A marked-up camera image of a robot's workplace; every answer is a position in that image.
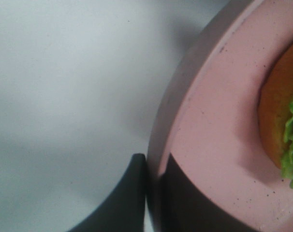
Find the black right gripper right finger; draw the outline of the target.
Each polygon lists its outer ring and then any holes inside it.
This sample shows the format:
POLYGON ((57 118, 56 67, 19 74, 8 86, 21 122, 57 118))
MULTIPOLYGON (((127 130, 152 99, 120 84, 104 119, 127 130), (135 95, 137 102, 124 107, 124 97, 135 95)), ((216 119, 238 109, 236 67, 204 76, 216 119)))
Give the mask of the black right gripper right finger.
POLYGON ((173 155, 161 178, 162 232, 258 232, 232 216, 188 179, 173 155))

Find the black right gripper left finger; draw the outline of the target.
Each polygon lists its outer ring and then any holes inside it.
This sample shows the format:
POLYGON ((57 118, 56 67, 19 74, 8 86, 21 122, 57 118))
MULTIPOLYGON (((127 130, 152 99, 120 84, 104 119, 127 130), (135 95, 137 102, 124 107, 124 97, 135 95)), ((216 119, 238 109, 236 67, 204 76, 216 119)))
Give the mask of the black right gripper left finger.
POLYGON ((121 180, 99 207, 72 232, 142 232, 147 190, 144 154, 134 154, 121 180))

